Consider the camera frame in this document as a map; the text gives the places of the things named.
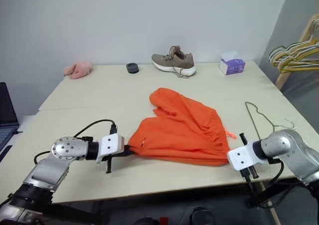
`pink cloth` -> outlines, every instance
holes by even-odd
[[[82,78],[93,69],[90,62],[79,60],[71,66],[64,67],[64,75],[69,75],[70,79]]]

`white tissue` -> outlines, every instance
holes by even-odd
[[[223,53],[221,57],[223,58],[225,62],[230,61],[232,59],[240,59],[238,55],[238,51],[236,50]]]

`purple tissue box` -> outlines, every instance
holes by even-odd
[[[229,61],[221,59],[219,69],[223,71],[225,75],[237,74],[243,72],[245,64],[245,61],[242,59],[232,59]]]

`orange cloth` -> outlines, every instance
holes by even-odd
[[[182,163],[228,163],[225,129],[216,112],[181,94],[160,88],[150,95],[157,117],[144,119],[130,138],[138,155]]]

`drawstring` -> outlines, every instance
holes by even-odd
[[[231,138],[233,138],[233,139],[236,139],[236,135],[233,134],[233,133],[228,132],[226,129],[225,129],[225,133],[226,133],[226,136],[229,136],[229,137],[231,137]]]

